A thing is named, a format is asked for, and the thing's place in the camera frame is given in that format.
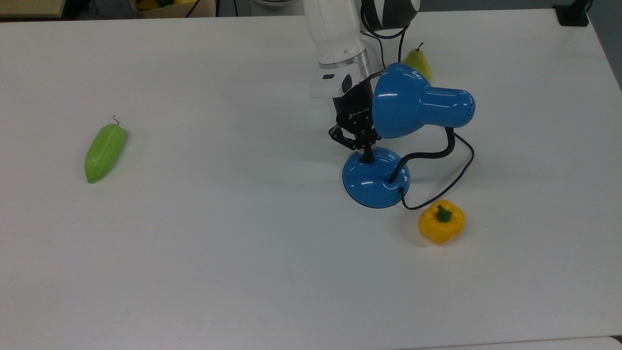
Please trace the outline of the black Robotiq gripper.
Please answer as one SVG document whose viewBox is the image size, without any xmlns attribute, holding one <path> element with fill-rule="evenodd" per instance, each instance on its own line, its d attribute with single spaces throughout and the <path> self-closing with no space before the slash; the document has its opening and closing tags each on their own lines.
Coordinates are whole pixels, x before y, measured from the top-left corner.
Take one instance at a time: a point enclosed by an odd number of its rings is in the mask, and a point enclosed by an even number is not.
<svg viewBox="0 0 622 350">
<path fill-rule="evenodd" d="M 371 80 L 367 78 L 344 96 L 332 99 L 336 111 L 336 125 L 329 129 L 329 136 L 342 146 L 358 151 L 361 154 L 360 162 L 364 164 L 375 162 L 373 149 L 375 143 L 381 139 L 373 124 L 373 97 Z M 355 137 L 345 137 L 344 130 L 355 134 Z"/>
</svg>

